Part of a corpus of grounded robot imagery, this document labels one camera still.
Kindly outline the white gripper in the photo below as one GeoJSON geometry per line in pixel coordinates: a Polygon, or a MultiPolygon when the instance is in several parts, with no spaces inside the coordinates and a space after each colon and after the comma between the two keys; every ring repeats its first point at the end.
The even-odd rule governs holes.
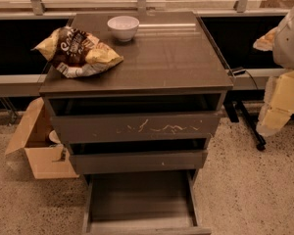
{"type": "MultiPolygon", "coordinates": [[[[253,48],[260,51],[272,50],[276,64],[294,69],[294,6],[277,28],[274,27],[254,42],[253,48]]],[[[272,136],[294,114],[294,70],[269,78],[264,101],[256,129],[263,136],[272,136]]]]}

